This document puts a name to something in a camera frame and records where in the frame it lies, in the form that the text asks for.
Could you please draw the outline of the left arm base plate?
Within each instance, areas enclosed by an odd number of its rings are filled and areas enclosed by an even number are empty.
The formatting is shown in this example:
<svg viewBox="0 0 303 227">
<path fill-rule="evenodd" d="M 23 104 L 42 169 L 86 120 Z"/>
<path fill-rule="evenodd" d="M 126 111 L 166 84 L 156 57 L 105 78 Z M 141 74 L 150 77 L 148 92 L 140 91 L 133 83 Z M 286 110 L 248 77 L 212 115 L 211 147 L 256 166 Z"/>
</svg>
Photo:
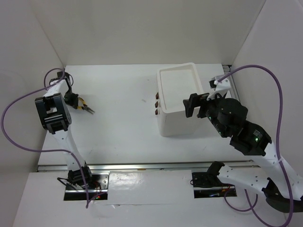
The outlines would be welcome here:
<svg viewBox="0 0 303 227">
<path fill-rule="evenodd" d="M 85 186 L 72 184 L 67 178 L 57 177 L 57 181 L 64 185 L 64 201 L 85 201 Z M 88 195 L 92 201 L 105 201 L 108 199 L 109 173 L 92 175 L 92 182 L 88 183 Z"/>
</svg>

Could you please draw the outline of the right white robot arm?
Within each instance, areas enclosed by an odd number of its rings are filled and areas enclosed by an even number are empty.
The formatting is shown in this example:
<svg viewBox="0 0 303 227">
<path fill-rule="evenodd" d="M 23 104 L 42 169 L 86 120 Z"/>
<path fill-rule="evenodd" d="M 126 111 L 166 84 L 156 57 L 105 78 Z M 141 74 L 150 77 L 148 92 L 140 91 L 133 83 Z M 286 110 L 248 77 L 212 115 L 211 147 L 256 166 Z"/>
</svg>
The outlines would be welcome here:
<svg viewBox="0 0 303 227">
<path fill-rule="evenodd" d="M 186 117 L 192 117 L 198 107 L 198 118 L 207 118 L 222 138 L 230 138 L 232 147 L 266 173 L 265 177 L 246 175 L 223 162 L 214 161 L 207 170 L 208 183 L 247 186 L 263 195 L 267 204 L 280 212 L 302 212 L 303 179 L 282 157 L 277 156 L 276 146 L 268 133 L 261 126 L 247 121 L 248 109 L 238 100 L 221 95 L 210 100 L 207 97 L 208 94 L 194 93 L 183 100 Z"/>
</svg>

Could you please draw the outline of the yellow handled pliers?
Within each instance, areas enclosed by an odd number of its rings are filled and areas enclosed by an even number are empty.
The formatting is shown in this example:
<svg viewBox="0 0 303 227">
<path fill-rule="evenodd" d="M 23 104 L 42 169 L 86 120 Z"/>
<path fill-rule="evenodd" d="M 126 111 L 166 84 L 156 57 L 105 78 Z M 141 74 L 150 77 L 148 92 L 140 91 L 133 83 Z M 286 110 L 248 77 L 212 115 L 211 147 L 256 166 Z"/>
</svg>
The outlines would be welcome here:
<svg viewBox="0 0 303 227">
<path fill-rule="evenodd" d="M 81 97 L 78 97 L 78 105 L 82 106 L 83 111 L 87 111 L 90 114 L 94 114 L 95 111 L 92 110 L 88 105 L 86 104 L 85 100 Z"/>
</svg>

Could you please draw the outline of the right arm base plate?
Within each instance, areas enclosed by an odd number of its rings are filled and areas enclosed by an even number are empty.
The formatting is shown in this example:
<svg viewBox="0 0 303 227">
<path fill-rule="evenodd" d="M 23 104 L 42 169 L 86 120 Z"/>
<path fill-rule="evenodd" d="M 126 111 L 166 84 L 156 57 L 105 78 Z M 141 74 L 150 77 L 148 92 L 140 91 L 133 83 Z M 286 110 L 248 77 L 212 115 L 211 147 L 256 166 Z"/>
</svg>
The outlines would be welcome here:
<svg viewBox="0 0 303 227">
<path fill-rule="evenodd" d="M 217 176 L 207 172 L 193 172 L 190 184 L 195 199 L 237 196 L 234 185 L 222 183 Z"/>
</svg>

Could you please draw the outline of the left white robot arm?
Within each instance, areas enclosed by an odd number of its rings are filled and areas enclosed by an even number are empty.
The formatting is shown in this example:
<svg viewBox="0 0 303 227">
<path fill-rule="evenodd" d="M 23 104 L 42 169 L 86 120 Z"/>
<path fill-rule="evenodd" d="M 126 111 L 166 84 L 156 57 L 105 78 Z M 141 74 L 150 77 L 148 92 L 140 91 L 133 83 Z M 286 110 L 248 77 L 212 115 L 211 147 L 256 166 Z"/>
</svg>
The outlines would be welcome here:
<svg viewBox="0 0 303 227">
<path fill-rule="evenodd" d="M 42 127 L 47 130 L 64 151 L 68 169 L 68 181 L 87 189 L 93 184 L 92 173 L 80 155 L 71 133 L 71 114 L 62 93 L 71 91 L 68 79 L 54 79 L 46 93 L 35 99 Z"/>
</svg>

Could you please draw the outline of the white bottom drawer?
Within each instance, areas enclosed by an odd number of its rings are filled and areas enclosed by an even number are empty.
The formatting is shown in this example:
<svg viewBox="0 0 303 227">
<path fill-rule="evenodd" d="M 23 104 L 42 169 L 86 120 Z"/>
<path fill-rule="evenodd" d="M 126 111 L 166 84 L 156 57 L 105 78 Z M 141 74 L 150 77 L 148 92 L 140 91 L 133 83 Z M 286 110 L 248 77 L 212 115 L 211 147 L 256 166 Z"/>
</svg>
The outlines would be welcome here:
<svg viewBox="0 0 303 227">
<path fill-rule="evenodd" d="M 157 116 L 158 116 L 158 115 L 161 115 L 161 109 L 156 109 L 156 110 L 155 110 L 155 115 L 157 115 Z"/>
</svg>

